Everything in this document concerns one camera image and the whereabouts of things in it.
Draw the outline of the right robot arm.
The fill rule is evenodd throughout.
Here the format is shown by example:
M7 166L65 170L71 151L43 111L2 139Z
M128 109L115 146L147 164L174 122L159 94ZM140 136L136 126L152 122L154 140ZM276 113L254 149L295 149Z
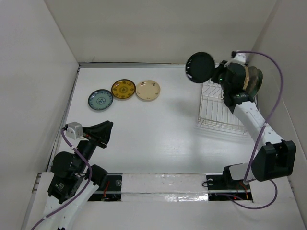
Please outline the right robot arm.
M239 180L260 182L287 177L292 174L296 145L284 140L263 118L254 102L262 84L262 72L256 67L246 67L223 61L211 78L223 90L224 104L239 119L255 142L249 162L226 166L222 184L233 188Z

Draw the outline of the beige bird branch plate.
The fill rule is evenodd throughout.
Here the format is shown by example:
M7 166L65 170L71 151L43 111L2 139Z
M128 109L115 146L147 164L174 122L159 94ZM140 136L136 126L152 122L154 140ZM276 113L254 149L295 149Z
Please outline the beige bird branch plate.
M243 84L243 90L246 91L248 84L249 84L249 69L247 66L244 66L244 70L245 70L245 79L244 79L244 84Z

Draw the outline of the cream floral small plate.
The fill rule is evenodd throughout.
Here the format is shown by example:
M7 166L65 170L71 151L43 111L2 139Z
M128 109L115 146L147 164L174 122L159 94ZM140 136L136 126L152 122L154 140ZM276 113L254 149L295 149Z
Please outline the cream floral small plate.
M160 85L153 80L144 80L136 85L136 95L142 100L155 100L160 95L160 91Z

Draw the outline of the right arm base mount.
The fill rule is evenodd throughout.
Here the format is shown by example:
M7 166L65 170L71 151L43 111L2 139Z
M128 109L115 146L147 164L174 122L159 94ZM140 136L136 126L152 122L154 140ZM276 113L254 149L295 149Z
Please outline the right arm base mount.
M250 185L245 185L243 179L234 180L231 177L229 166L226 166L222 174L206 174L206 184L209 191L250 190Z

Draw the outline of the light green floral plate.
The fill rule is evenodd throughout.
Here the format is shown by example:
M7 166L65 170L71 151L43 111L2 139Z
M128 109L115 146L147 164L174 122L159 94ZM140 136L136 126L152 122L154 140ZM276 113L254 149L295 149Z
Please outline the light green floral plate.
M257 70L257 78L256 78L256 81L255 81L255 86L253 87L253 91L251 93L251 96L253 98L255 98L255 96L258 94L261 86L262 86L262 82L263 82L263 73L261 70Z

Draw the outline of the yellow patterned small plate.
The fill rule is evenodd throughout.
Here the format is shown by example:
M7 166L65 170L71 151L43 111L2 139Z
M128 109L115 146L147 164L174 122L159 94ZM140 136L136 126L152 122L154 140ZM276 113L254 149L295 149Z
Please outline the yellow patterned small plate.
M136 86L131 80L120 79L113 83L111 92L115 98L125 100L133 96L136 92Z

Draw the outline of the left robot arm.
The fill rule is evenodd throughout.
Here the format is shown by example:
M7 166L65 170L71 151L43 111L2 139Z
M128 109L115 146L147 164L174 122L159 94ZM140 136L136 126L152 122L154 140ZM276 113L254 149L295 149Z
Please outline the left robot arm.
M108 172L96 164L90 165L89 160L97 147L107 147L112 127L111 121L93 126L71 122L61 129L61 136L72 152L55 155L43 216L32 229L70 230L88 199L105 188Z

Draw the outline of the black glossy small plate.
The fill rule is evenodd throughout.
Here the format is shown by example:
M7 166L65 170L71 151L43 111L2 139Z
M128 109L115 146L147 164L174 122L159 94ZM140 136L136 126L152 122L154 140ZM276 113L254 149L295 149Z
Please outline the black glossy small plate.
M188 79L194 83L208 81L215 70L213 57L206 52L193 54L186 62L185 73Z

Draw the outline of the blue white patterned plate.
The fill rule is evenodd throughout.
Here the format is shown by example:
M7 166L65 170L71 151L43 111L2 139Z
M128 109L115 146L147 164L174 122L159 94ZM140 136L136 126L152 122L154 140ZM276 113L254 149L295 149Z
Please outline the blue white patterned plate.
M102 111L110 107L113 100L113 94L109 90L99 89L89 95L88 105L93 110Z

